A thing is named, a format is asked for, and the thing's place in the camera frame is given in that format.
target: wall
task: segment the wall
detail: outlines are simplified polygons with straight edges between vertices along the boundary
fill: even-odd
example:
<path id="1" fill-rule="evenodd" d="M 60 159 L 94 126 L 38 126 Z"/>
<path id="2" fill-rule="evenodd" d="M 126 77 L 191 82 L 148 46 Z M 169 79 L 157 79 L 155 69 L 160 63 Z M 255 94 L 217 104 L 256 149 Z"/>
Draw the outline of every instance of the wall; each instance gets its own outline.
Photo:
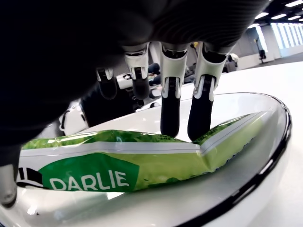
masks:
<path id="1" fill-rule="evenodd" d="M 248 29 L 234 46 L 232 53 L 239 57 L 249 56 L 258 53 L 257 45 L 254 42 L 258 33 L 255 28 Z"/>
<path id="2" fill-rule="evenodd" d="M 266 59 L 263 60 L 263 62 L 273 61 L 275 59 L 281 58 L 280 49 L 279 49 L 278 43 L 276 41 L 276 38 L 275 38 L 275 35 L 274 35 L 274 32 L 273 32 L 271 26 L 263 26 L 261 29 L 262 29 L 262 33 L 263 33 L 265 43 L 266 43 L 266 46 L 268 49 L 268 52 L 265 53 Z M 251 68 L 251 67 L 257 66 L 259 64 L 261 64 L 261 60 L 259 59 L 258 52 L 255 54 L 242 56 L 239 58 L 238 70 Z"/>
<path id="3" fill-rule="evenodd" d="M 303 45 L 284 48 L 284 49 L 280 50 L 280 52 L 281 52 L 282 57 L 288 57 L 288 56 L 291 56 L 291 55 L 294 55 L 297 53 L 302 53 Z"/>
<path id="4" fill-rule="evenodd" d="M 272 27 L 270 25 L 267 25 L 267 26 L 263 26 L 261 29 L 266 42 L 268 52 L 270 52 L 273 55 L 274 59 L 281 58 L 280 49 L 276 41 L 276 37 Z"/>
<path id="5" fill-rule="evenodd" d="M 238 70 L 248 69 L 261 64 L 260 56 L 258 53 L 244 56 L 238 60 Z M 266 53 L 266 59 L 263 62 L 273 61 L 274 56 L 272 53 Z"/>

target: green label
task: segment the green label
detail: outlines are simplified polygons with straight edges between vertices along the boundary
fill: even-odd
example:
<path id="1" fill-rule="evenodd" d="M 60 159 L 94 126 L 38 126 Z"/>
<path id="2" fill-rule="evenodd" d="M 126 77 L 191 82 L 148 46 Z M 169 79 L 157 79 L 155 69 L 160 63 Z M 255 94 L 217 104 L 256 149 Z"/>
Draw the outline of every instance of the green label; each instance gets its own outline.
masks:
<path id="1" fill-rule="evenodd" d="M 39 170 L 43 186 L 58 191 L 131 192 L 139 166 L 103 153 L 65 158 Z"/>

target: robotic hand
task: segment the robotic hand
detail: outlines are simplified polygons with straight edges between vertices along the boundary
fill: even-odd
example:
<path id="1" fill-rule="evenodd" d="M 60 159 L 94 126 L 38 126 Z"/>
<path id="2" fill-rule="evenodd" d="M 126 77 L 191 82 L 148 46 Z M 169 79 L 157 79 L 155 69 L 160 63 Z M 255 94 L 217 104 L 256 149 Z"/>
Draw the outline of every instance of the robotic hand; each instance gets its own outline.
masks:
<path id="1" fill-rule="evenodd" d="M 22 144 L 101 83 L 125 56 L 135 95 L 148 95 L 148 42 L 161 42 L 161 132 L 176 136 L 188 44 L 201 41 L 188 121 L 194 140 L 209 130 L 213 91 L 226 57 L 268 0 L 3 1 L 1 17 L 0 203 L 9 208 Z"/>

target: glossy surface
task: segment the glossy surface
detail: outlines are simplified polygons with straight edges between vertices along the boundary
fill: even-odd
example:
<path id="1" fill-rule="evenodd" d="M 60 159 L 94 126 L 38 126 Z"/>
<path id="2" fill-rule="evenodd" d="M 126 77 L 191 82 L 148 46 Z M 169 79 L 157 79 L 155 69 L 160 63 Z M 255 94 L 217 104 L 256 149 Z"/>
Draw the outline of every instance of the glossy surface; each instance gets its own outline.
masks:
<path id="1" fill-rule="evenodd" d="M 191 100 L 181 102 L 180 130 L 177 138 L 189 141 L 187 120 Z M 135 193 L 52 192 L 18 189 L 14 209 L 3 210 L 5 226 L 175 226 L 186 222 L 222 202 L 260 171 L 276 149 L 285 129 L 285 111 L 274 99 L 258 94 L 226 94 L 215 97 L 212 127 L 228 119 L 271 110 L 270 133 L 248 145 L 228 165 L 172 186 Z M 121 117 L 86 131 L 121 129 L 160 133 L 160 107 Z M 247 224 L 262 208 L 243 220 Z"/>

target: floor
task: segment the floor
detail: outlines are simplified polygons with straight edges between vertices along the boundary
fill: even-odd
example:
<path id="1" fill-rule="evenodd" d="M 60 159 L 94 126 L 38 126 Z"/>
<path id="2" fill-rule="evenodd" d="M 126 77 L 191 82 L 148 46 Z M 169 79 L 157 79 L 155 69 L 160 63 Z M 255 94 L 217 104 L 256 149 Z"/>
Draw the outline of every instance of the floor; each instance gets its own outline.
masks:
<path id="1" fill-rule="evenodd" d="M 274 61 L 269 61 L 264 64 L 260 64 L 251 68 L 263 67 L 268 65 L 279 65 L 279 64 L 298 62 L 298 61 L 303 61 L 303 53 L 295 54 L 289 57 L 279 58 Z"/>

